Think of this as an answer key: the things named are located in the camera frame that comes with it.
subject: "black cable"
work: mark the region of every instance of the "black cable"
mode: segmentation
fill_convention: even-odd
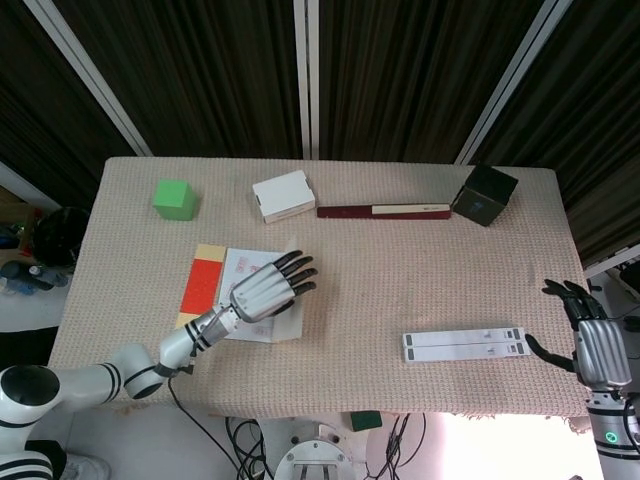
[[[413,460],[415,458],[415,456],[420,451],[420,448],[422,448],[422,443],[424,442],[424,437],[425,437],[426,434],[427,434],[427,415],[423,413],[422,414],[422,435],[420,437],[420,442],[418,442],[418,446],[416,447],[414,452],[411,454],[409,459],[407,461],[403,462],[402,464],[400,464],[399,468],[402,468],[405,465],[408,465],[409,463],[411,463],[411,460]]]
[[[638,447],[638,444],[634,440],[633,435],[631,435],[631,429],[629,428],[629,410],[631,410],[631,406],[633,405],[633,400],[635,400],[635,398],[636,398],[636,395],[631,394],[629,395],[627,400],[624,402],[624,412],[622,416],[622,423],[624,424],[624,431],[626,432],[627,438],[631,442],[631,445],[633,445],[633,447],[636,449],[636,452],[640,454],[640,447]]]
[[[173,391],[173,386],[171,385],[171,381],[172,381],[172,380],[173,380],[173,378],[170,378],[170,379],[169,379],[168,386],[169,386],[169,392],[171,392],[171,396],[173,397],[173,401],[174,401],[174,403],[176,404],[176,407],[178,407],[178,408],[182,411],[182,413],[184,413],[187,417],[189,417],[189,418],[191,419],[191,421],[192,421],[193,423],[195,423],[195,424],[196,424],[196,426],[197,426],[200,430],[202,430],[202,432],[204,432],[204,434],[205,434],[207,437],[209,437],[209,438],[211,439],[211,441],[212,441],[213,443],[215,443],[215,444],[217,445],[217,447],[218,447],[220,450],[222,450],[222,453],[224,453],[224,454],[225,454],[225,456],[226,456],[226,457],[229,459],[229,461],[231,462],[231,465],[233,465],[233,469],[234,469],[236,472],[240,472],[240,469],[239,469],[239,468],[238,468],[238,466],[236,465],[236,462],[234,462],[234,461],[233,461],[233,458],[231,458],[231,455],[229,455],[229,452],[227,452],[227,451],[225,450],[225,448],[224,448],[222,445],[220,445],[220,442],[218,442],[218,441],[213,437],[213,435],[211,435],[211,434],[209,433],[209,431],[208,431],[206,428],[204,428],[204,427],[200,424],[200,422],[198,422],[198,421],[193,417],[193,415],[191,415],[191,414],[190,414],[190,413],[189,413],[189,412],[188,412],[188,411],[187,411],[187,410],[182,406],[182,404],[181,404],[181,403],[180,403],[180,401],[178,400],[178,397],[177,397],[176,393]]]
[[[263,480],[266,478],[266,475],[268,475],[270,478],[273,478],[273,473],[271,472],[271,470],[269,469],[269,466],[267,465],[267,457],[265,454],[265,446],[264,446],[264,436],[262,435],[262,429],[260,429],[260,424],[254,419],[243,420],[242,422],[240,422],[238,426],[232,429],[230,417],[225,418],[224,424],[225,424],[225,429],[227,431],[227,436],[229,437],[229,441],[233,446],[233,451],[236,454],[238,461],[240,462],[240,468],[238,470],[236,480],[244,480],[241,475],[245,475],[244,478],[248,480],[253,480],[256,478],[258,480]],[[260,431],[259,438],[256,440],[256,443],[253,445],[253,447],[249,449],[249,451],[246,451],[245,449],[243,449],[240,446],[239,440],[238,440],[240,431],[247,426],[250,429],[252,436],[253,436],[253,431],[251,431],[251,427],[253,426],[258,427],[258,430]],[[259,477],[256,477],[257,466],[258,468],[259,466],[263,467],[263,471],[260,473]]]
[[[606,320],[619,320],[622,317],[626,317],[631,312],[635,312],[639,308],[640,308],[640,305],[636,305],[635,307],[633,307],[631,310],[627,311],[626,313],[623,313],[622,315],[618,315],[617,317],[608,317],[608,318],[606,318]]]
[[[414,450],[414,452],[409,456],[409,458],[400,463],[400,459],[402,458],[402,438],[404,436],[404,432],[407,428],[407,423],[409,422],[409,417],[411,414],[407,414],[402,418],[402,423],[400,423],[400,417],[397,417],[393,428],[391,429],[391,433],[389,433],[389,440],[387,441],[387,448],[385,450],[385,463],[380,469],[380,471],[376,475],[372,475],[369,471],[369,466],[366,465],[367,468],[367,476],[363,480],[372,479],[372,480],[380,480],[387,472],[389,473],[390,480],[400,480],[400,476],[398,475],[398,470],[406,465],[408,465],[418,454],[418,451],[422,447],[424,443],[424,438],[427,432],[427,417],[423,413],[422,414],[422,435],[420,437],[420,442],[418,446]]]

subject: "table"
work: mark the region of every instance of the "table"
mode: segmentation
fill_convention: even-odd
[[[157,355],[174,327],[198,243],[282,250],[316,260],[301,339],[223,340],[175,386],[186,404],[225,415],[443,411],[473,415],[584,414],[573,375],[534,356],[406,365],[401,334],[521,326],[568,355],[562,305],[544,278],[584,284],[555,175],[501,168],[520,180],[489,227],[450,220],[317,219],[264,225],[251,185],[303,169],[319,205],[452,201],[471,167],[268,159],[113,158],[104,171],[51,365],[106,361],[129,342]],[[151,206],[160,178],[200,197],[191,222]],[[170,402],[163,387],[145,402]]]

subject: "bottle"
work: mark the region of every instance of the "bottle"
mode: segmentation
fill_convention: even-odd
[[[66,275],[48,268],[36,267],[34,265],[33,267],[29,267],[29,273],[34,278],[53,285],[54,287],[64,287],[69,283]]]
[[[29,273],[29,265],[11,260],[0,268],[0,276],[30,285],[40,290],[51,290],[53,285],[34,278]]]
[[[15,295],[16,293],[33,295],[36,293],[36,290],[33,285],[22,283],[19,280],[9,280],[8,278],[0,277],[0,293],[3,295]]]

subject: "robot finger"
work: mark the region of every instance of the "robot finger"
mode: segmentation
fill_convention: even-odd
[[[295,272],[297,269],[299,269],[301,266],[306,265],[307,263],[310,263],[312,261],[313,261],[313,257],[303,257],[300,260],[296,260],[292,264],[281,268],[280,273],[282,273],[285,277],[287,277],[291,275],[293,272]]]
[[[578,285],[577,283],[573,283],[569,280],[565,280],[564,284],[566,285],[566,287],[571,290],[572,292],[574,292],[575,294],[581,296],[581,297],[590,297],[591,295],[589,294],[589,292],[587,292],[584,288],[582,288],[580,285]]]
[[[543,288],[542,291],[547,295],[557,295],[562,299],[575,296],[573,292],[571,292],[570,290],[567,290],[564,286],[562,286],[558,282],[554,282],[553,280],[549,280],[547,278],[545,279],[544,283],[547,285],[547,288]]]
[[[582,288],[580,285],[570,282],[569,280],[565,280],[564,284],[582,301],[583,306],[587,310],[585,318],[607,318],[607,312],[604,311],[604,308],[602,307],[600,302],[593,298],[591,294],[584,288]]]
[[[299,297],[300,295],[302,295],[305,292],[308,292],[309,290],[315,290],[316,288],[316,284],[313,282],[307,282],[307,283],[303,283],[302,285],[298,285],[297,287],[295,287],[293,289],[293,293],[295,293],[296,297]]]
[[[291,260],[293,260],[296,257],[299,257],[300,255],[302,255],[302,250],[294,250],[293,252],[289,252],[285,255],[283,255],[282,257],[280,257],[278,260],[276,260],[275,262],[273,262],[273,265],[280,270],[282,267],[284,267],[287,263],[289,263]]]
[[[289,282],[289,285],[294,286],[300,282],[302,282],[303,280],[306,280],[309,277],[312,277],[314,275],[317,275],[318,271],[315,268],[308,268],[307,270],[304,270],[296,275],[294,275],[293,277],[289,277],[287,278],[287,282]]]
[[[542,345],[538,343],[538,340],[533,335],[529,335],[528,333],[524,336],[527,345],[531,351],[539,358],[544,360],[551,365],[555,365],[556,367],[560,367],[563,370],[566,370],[570,373],[575,373],[575,368],[573,366],[573,361],[570,358],[563,357],[561,355],[556,355],[555,353],[549,352]]]
[[[289,300],[287,303],[285,303],[283,306],[281,306],[278,310],[273,312],[271,315],[273,315],[274,317],[276,315],[280,315],[285,310],[288,310],[289,308],[293,307],[294,303],[296,303],[295,300]]]

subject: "white label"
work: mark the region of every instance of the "white label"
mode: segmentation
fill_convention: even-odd
[[[422,205],[373,205],[372,215],[389,215],[393,213],[448,212],[447,203],[426,203]]]

